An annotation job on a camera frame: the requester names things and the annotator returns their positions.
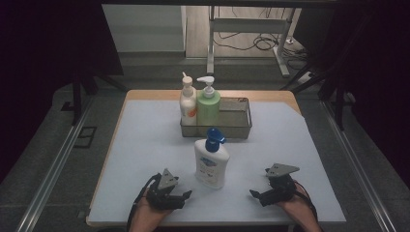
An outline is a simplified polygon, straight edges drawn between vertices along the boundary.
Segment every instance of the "gray floor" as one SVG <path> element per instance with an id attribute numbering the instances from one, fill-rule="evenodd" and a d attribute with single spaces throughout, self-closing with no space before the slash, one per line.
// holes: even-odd
<path id="1" fill-rule="evenodd" d="M 121 54 L 125 76 L 114 78 L 133 89 L 180 89 L 181 73 L 200 76 L 206 72 L 203 59 L 140 57 Z M 269 59 L 218 59 L 217 89 L 277 90 L 283 79 Z M 96 78 L 100 91 L 92 99 L 84 127 L 97 127 L 89 149 L 73 148 L 46 201 L 34 231 L 97 231 L 85 223 L 103 161 L 122 107 L 125 93 Z M 347 218 L 343 224 L 324 224 L 325 231 L 382 231 L 322 103 L 319 86 L 297 96 L 302 114 L 337 199 Z M 54 95 L 53 106 L 14 169 L 0 187 L 0 231 L 15 231 L 49 166 L 72 129 L 71 112 L 60 111 L 72 100 L 71 86 Z M 345 133 L 363 168 L 394 222 L 396 231 L 410 231 L 410 193 L 383 154 L 358 125 L 349 107 L 344 112 Z"/>

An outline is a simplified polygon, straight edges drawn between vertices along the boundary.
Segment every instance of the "white table surface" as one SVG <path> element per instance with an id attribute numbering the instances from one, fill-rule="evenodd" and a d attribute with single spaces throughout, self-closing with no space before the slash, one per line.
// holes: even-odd
<path id="1" fill-rule="evenodd" d="M 172 194 L 191 189 L 192 195 L 162 225 L 286 224 L 291 219 L 281 208 L 262 207 L 249 193 L 270 189 L 265 168 L 274 162 L 301 168 L 291 176 L 307 189 L 319 221 L 345 221 L 305 119 L 283 102 L 251 101 L 250 111 L 249 138 L 224 144 L 230 154 L 226 183 L 215 190 L 194 177 L 193 142 L 199 138 L 182 137 L 178 102 L 126 101 L 87 223 L 125 224 L 144 184 L 168 168 L 180 177 Z"/>

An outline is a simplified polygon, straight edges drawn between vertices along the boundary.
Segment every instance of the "table leg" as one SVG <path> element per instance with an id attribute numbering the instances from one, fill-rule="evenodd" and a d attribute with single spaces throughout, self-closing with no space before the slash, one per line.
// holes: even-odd
<path id="1" fill-rule="evenodd" d="M 206 65 L 206 74 L 214 75 L 214 19 L 215 19 L 215 6 L 211 6 L 211 12 L 209 15 L 209 44 L 208 44 L 208 60 Z"/>
<path id="2" fill-rule="evenodd" d="M 286 63 L 283 61 L 282 52 L 283 52 L 284 43 L 286 42 L 287 35 L 289 34 L 290 26 L 292 25 L 292 19 L 293 19 L 293 15 L 295 14 L 295 10 L 296 9 L 292 8 L 290 15 L 286 19 L 286 23 L 284 24 L 284 28 L 283 28 L 284 30 L 279 40 L 278 48 L 274 47 L 275 57 L 277 58 L 278 65 L 279 65 L 279 68 L 280 68 L 280 71 L 283 77 L 290 76 L 289 70 L 286 67 Z"/>

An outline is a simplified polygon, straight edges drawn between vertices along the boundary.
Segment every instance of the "hand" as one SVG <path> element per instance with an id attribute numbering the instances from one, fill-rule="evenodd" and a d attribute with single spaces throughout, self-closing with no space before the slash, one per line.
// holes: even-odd
<path id="1" fill-rule="evenodd" d="M 172 213 L 171 210 L 160 211 L 150 206 L 146 199 L 147 190 L 138 202 L 138 208 L 132 218 L 130 232 L 152 232 L 161 221 Z"/>
<path id="2" fill-rule="evenodd" d="M 296 191 L 308 197 L 304 189 L 295 182 Z M 301 197 L 294 195 L 289 201 L 281 201 L 277 203 L 293 220 L 302 226 L 306 232 L 320 232 L 322 229 L 317 223 L 308 203 Z"/>

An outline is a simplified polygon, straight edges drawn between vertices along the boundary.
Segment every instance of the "white panel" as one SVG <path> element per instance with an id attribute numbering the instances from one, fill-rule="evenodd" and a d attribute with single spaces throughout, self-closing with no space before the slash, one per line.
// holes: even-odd
<path id="1" fill-rule="evenodd" d="M 184 51 L 181 6 L 102 5 L 117 51 Z"/>

